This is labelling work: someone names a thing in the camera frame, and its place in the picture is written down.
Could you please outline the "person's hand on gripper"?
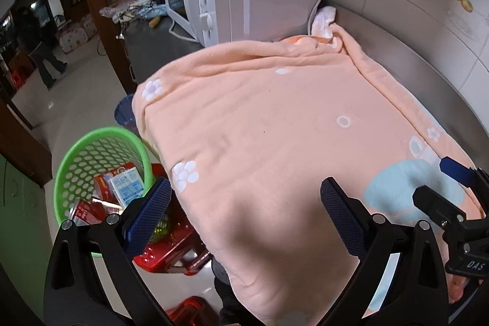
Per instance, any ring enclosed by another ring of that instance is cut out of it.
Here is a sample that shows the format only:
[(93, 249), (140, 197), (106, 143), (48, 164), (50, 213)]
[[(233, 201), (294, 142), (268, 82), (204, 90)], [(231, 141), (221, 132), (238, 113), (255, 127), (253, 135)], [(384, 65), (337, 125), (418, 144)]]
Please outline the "person's hand on gripper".
[(470, 278), (465, 276), (447, 275), (447, 293), (449, 304), (454, 304), (462, 299), (464, 289), (468, 286)]

